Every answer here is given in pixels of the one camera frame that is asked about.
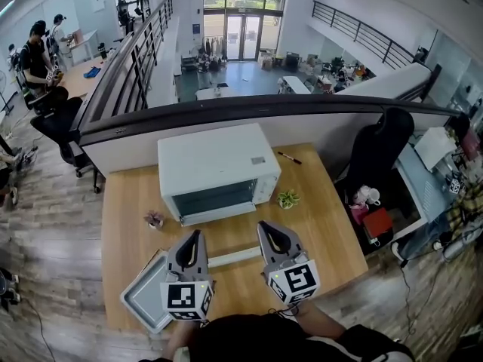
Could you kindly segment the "grey metal baking tray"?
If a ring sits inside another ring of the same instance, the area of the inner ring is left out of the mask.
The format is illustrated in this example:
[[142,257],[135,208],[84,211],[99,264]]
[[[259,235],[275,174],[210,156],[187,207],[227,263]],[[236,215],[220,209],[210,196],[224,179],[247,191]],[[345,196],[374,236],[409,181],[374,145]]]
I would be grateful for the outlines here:
[[168,254],[146,265],[120,294],[121,303],[151,333],[160,333],[171,322],[162,307],[160,284],[165,282]]

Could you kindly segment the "glass entrance door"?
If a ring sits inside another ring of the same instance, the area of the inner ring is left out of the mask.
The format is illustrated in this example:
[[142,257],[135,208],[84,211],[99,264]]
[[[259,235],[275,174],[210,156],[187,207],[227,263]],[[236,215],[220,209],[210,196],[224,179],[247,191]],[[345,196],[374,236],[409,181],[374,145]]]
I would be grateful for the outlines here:
[[275,54],[286,0],[203,0],[203,45],[227,61]]

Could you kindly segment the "person's right forearm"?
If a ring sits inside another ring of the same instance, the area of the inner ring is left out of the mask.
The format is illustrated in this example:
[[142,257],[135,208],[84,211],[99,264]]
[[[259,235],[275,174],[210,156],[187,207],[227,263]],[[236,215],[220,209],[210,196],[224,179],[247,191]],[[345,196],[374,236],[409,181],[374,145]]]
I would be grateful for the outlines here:
[[338,339],[346,328],[320,310],[312,300],[303,300],[291,308],[302,330],[311,336]]

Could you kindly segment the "small green potted plant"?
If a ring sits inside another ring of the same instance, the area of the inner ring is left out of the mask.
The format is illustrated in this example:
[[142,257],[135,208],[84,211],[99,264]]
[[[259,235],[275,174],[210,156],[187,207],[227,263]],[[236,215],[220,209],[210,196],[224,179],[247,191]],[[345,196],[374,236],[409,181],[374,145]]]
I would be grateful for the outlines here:
[[279,193],[276,201],[280,208],[288,210],[299,204],[300,196],[293,189],[291,189],[286,192]]

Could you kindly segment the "red book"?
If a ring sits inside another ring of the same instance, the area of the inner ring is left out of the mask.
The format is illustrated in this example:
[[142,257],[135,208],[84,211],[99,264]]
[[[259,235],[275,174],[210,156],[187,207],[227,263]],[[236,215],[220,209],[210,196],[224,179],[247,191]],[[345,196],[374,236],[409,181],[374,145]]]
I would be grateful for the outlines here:
[[369,213],[362,220],[362,224],[370,239],[376,239],[392,230],[392,219],[385,208]]

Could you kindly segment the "small pink potted plant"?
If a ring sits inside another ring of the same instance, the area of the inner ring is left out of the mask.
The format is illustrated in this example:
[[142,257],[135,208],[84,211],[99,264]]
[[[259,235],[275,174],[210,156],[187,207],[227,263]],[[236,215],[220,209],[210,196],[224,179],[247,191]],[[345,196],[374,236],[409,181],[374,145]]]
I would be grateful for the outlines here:
[[150,210],[143,219],[151,229],[161,230],[165,218],[161,213]]

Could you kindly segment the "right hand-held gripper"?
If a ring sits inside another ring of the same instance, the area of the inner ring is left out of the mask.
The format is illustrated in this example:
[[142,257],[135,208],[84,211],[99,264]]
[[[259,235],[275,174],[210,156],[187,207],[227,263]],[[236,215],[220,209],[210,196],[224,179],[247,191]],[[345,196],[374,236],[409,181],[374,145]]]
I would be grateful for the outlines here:
[[285,305],[310,299],[321,283],[315,261],[302,249],[296,232],[275,222],[259,221],[257,234],[269,289]]

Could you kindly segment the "person's left forearm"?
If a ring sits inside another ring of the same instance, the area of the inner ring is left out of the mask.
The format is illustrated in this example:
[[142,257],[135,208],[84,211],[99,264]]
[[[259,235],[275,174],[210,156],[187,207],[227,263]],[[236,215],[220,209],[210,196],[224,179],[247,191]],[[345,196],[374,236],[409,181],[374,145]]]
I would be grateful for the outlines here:
[[163,358],[173,360],[178,348],[188,345],[190,337],[200,328],[199,321],[177,321],[176,327],[163,350]]

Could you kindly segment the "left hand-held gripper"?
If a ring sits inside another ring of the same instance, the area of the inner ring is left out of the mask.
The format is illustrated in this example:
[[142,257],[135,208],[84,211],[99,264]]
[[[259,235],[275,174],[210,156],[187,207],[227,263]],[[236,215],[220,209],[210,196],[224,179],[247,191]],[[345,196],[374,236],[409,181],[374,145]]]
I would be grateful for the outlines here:
[[163,309],[175,321],[205,321],[214,298],[214,280],[202,231],[180,238],[168,251],[167,264],[166,280],[160,283]]

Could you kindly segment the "black chair with jacket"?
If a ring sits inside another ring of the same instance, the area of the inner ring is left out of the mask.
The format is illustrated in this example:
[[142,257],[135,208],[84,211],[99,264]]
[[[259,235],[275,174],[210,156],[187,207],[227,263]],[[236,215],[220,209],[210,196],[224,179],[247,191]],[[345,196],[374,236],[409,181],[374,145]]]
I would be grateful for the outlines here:
[[[394,167],[398,156],[414,132],[414,120],[402,109],[387,109],[376,124],[363,127],[352,146],[348,170],[336,183],[363,254],[373,253],[388,244],[394,233],[415,222],[419,214],[399,172]],[[369,213],[385,208],[392,219],[392,230],[377,239],[380,246],[370,243],[363,224],[357,225],[350,206],[353,196],[362,187],[369,186],[380,192],[381,205],[368,204]]]

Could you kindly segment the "black metal railing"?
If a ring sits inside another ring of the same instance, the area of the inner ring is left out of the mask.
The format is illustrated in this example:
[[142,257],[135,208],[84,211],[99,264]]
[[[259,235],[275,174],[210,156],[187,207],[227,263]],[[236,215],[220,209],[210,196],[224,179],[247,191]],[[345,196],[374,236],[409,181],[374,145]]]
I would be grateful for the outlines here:
[[148,107],[147,94],[160,47],[173,17],[173,0],[163,0],[137,32],[130,32],[97,75],[95,89],[85,100],[86,116],[101,121]]
[[312,17],[348,36],[392,69],[402,68],[414,61],[414,55],[397,42],[336,8],[314,1]]

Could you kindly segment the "black office chair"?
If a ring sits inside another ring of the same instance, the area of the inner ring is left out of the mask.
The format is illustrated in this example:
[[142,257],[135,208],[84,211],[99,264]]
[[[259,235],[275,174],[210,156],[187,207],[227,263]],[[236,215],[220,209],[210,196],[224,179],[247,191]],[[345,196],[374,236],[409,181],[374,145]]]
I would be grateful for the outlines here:
[[87,154],[78,146],[77,137],[71,126],[81,108],[83,100],[80,97],[69,98],[66,88],[57,86],[39,100],[39,110],[30,121],[35,130],[55,142],[59,148],[61,158],[75,168],[75,174],[81,178],[83,173],[93,169],[95,194],[100,194],[97,185],[99,171],[93,165]]

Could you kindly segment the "white long bar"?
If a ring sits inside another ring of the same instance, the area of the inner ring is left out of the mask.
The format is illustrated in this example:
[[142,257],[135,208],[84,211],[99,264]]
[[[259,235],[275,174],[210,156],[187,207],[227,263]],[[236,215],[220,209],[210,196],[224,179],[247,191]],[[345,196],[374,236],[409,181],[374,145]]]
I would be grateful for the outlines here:
[[235,262],[241,262],[255,257],[262,256],[260,247],[252,247],[222,256],[216,256],[208,259],[208,268],[218,268]]

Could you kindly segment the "light blue desk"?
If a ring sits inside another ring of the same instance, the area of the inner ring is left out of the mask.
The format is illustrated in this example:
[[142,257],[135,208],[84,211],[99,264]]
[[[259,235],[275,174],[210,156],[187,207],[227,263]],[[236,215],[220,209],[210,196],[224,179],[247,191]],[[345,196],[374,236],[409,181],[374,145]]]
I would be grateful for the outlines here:
[[401,151],[394,167],[399,172],[419,214],[415,222],[394,233],[395,241],[432,222],[451,206],[456,195],[449,191],[444,177],[426,169],[409,143]]

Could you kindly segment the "white toaster oven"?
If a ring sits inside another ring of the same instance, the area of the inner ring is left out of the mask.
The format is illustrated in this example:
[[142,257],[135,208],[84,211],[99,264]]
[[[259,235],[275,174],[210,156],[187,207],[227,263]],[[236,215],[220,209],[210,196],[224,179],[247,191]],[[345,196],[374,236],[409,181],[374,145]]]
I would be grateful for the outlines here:
[[183,226],[244,213],[272,197],[281,168],[259,124],[158,141],[162,200]]

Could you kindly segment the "black standing fan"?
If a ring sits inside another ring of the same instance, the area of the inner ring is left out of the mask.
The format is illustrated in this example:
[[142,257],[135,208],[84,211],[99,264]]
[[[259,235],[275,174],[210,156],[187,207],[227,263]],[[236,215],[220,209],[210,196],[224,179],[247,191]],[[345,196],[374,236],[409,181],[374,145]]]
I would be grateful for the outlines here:
[[7,77],[5,73],[0,70],[0,99],[3,102],[2,110],[5,111],[7,115],[9,115],[13,108],[8,105],[8,101],[4,98],[6,82],[7,82]]

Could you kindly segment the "person's black clothing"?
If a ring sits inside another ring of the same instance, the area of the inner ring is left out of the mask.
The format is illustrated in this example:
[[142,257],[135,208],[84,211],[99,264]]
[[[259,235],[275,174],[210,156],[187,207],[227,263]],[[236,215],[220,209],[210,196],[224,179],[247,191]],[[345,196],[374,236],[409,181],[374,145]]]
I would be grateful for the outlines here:
[[139,362],[415,362],[404,345],[362,325],[312,335],[277,314],[237,314],[198,325],[182,345]]

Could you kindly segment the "pink box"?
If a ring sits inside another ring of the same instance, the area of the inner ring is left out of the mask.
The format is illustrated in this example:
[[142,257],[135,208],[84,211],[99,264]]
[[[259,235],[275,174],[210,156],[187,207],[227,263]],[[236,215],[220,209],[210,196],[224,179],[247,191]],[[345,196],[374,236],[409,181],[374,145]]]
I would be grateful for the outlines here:
[[369,214],[369,207],[366,204],[354,204],[350,207],[352,218],[357,225],[361,225],[363,219]]

